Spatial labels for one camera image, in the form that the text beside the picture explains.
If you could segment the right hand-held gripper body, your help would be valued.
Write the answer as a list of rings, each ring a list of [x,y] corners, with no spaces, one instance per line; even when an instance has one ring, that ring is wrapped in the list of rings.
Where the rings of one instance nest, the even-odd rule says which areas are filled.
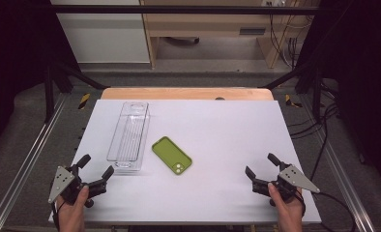
[[[297,188],[306,189],[310,192],[319,193],[320,189],[308,177],[306,177],[294,164],[280,162],[279,173],[275,181],[257,179],[251,173],[252,191],[269,196],[268,184],[271,183],[278,190],[282,200],[287,203],[297,196]]]

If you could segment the black horizontal frame bar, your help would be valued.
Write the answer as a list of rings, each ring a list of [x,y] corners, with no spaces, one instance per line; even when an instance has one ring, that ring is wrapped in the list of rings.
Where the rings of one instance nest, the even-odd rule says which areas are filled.
[[[318,15],[317,7],[50,5],[59,14]]]

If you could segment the light wooden desk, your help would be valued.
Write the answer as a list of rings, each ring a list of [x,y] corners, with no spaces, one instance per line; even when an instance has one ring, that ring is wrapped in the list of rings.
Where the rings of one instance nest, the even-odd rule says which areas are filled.
[[[142,6],[262,7],[262,0],[139,0]],[[315,7],[318,0],[287,0],[285,7]],[[289,39],[307,36],[311,15],[254,14],[145,14],[149,48],[156,53],[157,38],[251,37],[256,38],[267,66],[272,69]]]

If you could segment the aluminium rail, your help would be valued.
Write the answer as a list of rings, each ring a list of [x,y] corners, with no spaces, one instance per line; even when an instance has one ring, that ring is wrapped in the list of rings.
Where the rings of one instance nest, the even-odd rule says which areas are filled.
[[[316,123],[314,117],[311,114],[311,100],[306,95],[299,96],[300,101],[303,103],[304,109],[306,110],[309,119],[312,123]],[[335,180],[340,189],[342,197],[347,205],[351,215],[353,216],[355,223],[358,227],[359,232],[376,232],[372,221],[366,212],[366,209],[356,192],[353,184],[350,181],[343,165],[340,163],[337,154],[328,139],[328,131],[326,129],[327,123],[321,118],[322,129],[316,134],[318,140],[322,145],[322,153],[324,154]]]
[[[60,94],[58,100],[54,105],[54,111],[51,118],[44,123],[42,126],[37,138],[35,139],[31,149],[29,150],[25,160],[21,164],[19,170],[17,171],[10,187],[6,191],[3,199],[0,202],[0,231],[3,228],[5,221],[8,218],[9,213],[11,212],[20,192],[22,191],[37,159],[40,156],[42,149],[46,141],[48,140],[59,116],[62,113],[64,105],[68,98],[69,94]]]

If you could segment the white power strip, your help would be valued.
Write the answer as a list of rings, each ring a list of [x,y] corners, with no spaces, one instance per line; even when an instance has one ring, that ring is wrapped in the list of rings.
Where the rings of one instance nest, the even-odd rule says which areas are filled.
[[[262,7],[285,7],[287,0],[262,0]]]

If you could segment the green phone case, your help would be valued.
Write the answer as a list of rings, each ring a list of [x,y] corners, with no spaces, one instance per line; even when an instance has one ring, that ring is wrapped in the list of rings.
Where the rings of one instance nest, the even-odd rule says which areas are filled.
[[[181,175],[192,165],[192,159],[167,136],[157,140],[152,151],[175,175]]]

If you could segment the clear plastic container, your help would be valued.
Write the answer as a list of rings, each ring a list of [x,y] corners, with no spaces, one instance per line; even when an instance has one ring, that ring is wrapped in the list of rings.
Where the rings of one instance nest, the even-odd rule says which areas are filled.
[[[148,102],[128,101],[122,105],[106,157],[117,175],[141,170],[149,121]]]

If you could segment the white cabinet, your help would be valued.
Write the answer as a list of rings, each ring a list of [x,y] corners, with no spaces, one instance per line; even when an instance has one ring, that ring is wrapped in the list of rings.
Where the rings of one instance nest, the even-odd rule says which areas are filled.
[[[80,64],[149,63],[141,14],[58,14]]]

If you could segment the wooden table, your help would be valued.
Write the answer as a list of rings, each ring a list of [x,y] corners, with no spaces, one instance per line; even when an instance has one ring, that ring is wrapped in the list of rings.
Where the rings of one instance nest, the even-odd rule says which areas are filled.
[[[272,101],[273,94],[262,88],[124,87],[106,88],[102,100],[216,100]]]

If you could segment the yellow black tape marker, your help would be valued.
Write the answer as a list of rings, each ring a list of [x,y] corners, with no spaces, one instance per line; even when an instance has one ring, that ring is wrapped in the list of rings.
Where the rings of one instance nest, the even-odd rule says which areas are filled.
[[[89,93],[85,93],[85,94],[82,96],[82,98],[81,98],[81,100],[80,100],[80,103],[79,103],[79,105],[78,105],[78,109],[84,109],[84,107],[85,107],[86,103],[88,102],[90,96],[91,96],[91,94],[89,94]]]
[[[303,107],[303,105],[299,102],[293,102],[290,98],[290,95],[285,95],[285,104],[287,106],[292,106],[292,107],[296,107],[296,108],[301,108]]]

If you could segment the person's right hand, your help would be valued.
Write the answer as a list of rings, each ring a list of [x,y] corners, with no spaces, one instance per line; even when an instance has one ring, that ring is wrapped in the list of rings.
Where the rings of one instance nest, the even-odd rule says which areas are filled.
[[[273,184],[268,185],[268,191],[278,211],[278,231],[303,232],[302,217],[304,207],[302,202],[296,197],[289,203],[284,202]]]

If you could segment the person's left hand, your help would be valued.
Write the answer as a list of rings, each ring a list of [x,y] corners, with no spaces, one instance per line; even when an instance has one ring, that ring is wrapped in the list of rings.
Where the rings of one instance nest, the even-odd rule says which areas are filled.
[[[89,188],[84,186],[73,205],[67,204],[62,196],[57,197],[59,232],[85,232],[84,204],[88,195]]]

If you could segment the black curtain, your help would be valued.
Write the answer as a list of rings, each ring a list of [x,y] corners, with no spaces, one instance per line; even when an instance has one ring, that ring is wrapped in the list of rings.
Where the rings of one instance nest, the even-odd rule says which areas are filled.
[[[32,33],[23,27],[26,19],[32,22],[53,57],[79,69],[57,14],[38,8],[50,3],[50,0],[0,0],[0,136],[14,111],[15,96],[44,81],[44,52]]]
[[[332,14],[317,15],[305,39],[299,62],[327,31],[318,69],[338,83],[338,102],[363,154],[381,175],[381,0],[321,0]]]

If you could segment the black stand leg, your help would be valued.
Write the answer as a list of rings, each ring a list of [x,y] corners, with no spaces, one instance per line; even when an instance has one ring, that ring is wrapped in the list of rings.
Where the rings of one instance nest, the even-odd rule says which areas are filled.
[[[73,89],[69,77],[73,76],[91,87],[104,90],[106,86],[91,79],[77,69],[73,69],[64,63],[54,63],[48,65],[44,71],[44,92],[45,92],[45,122],[49,122],[54,115],[53,84],[56,84],[61,93],[69,93]]]
[[[264,89],[273,90],[280,84],[298,77],[295,90],[298,94],[306,94],[309,88],[312,88],[312,105],[311,114],[317,123],[321,122],[320,106],[321,106],[321,82],[322,72],[316,62],[305,62],[301,66],[296,67],[293,71],[284,74],[282,77],[265,84]]]

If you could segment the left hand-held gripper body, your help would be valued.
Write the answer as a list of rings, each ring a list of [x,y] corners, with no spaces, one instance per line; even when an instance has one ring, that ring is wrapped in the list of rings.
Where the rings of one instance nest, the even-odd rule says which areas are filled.
[[[85,183],[79,177],[79,168],[76,164],[71,167],[58,166],[54,178],[51,182],[51,189],[47,202],[53,204],[58,196],[69,203],[74,204],[79,192],[84,186],[89,188],[88,199],[85,202],[86,208],[91,208],[94,205],[93,197],[106,193],[107,181],[100,177],[99,180]]]

